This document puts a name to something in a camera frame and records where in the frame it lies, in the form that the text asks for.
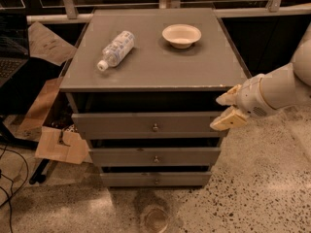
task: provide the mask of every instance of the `cabinet top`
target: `cabinet top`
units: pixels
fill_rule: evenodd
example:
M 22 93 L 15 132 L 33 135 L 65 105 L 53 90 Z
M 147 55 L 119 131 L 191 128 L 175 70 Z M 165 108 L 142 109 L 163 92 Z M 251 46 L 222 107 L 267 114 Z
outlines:
M 171 24 L 193 25 L 202 37 L 186 50 L 174 49 L 162 37 Z M 100 73 L 101 51 L 123 30 L 135 35 L 135 47 L 118 67 Z M 245 80 L 211 9 L 96 10 L 60 90 L 215 90 Z

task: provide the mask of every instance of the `laptop screen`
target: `laptop screen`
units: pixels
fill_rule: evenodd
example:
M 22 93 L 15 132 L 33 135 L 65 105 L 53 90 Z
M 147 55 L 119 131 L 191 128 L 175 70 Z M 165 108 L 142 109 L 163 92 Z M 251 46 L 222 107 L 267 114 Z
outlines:
M 0 13 L 0 57 L 29 57 L 26 15 Z

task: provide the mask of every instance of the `laptop keyboard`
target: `laptop keyboard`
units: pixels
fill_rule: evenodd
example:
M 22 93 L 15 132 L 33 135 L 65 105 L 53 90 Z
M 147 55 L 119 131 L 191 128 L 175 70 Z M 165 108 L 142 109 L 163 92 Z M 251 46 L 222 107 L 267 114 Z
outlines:
M 0 78 L 8 78 L 15 69 L 20 65 L 21 61 L 14 59 L 0 60 Z

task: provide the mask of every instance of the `circular mark on floor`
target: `circular mark on floor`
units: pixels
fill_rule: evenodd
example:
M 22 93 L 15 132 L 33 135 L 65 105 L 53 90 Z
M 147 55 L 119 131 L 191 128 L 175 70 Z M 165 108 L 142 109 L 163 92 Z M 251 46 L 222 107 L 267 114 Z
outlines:
M 144 221 L 149 232 L 163 233 L 168 226 L 169 218 L 162 209 L 153 208 L 145 215 Z

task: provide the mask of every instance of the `bottle cap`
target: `bottle cap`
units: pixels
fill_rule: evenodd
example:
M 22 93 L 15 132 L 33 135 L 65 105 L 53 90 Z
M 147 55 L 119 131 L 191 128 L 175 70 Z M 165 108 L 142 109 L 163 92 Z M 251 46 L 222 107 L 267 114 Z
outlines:
M 100 72 L 105 72 L 106 69 L 108 68 L 108 63 L 105 60 L 100 60 L 97 64 L 97 69 Z

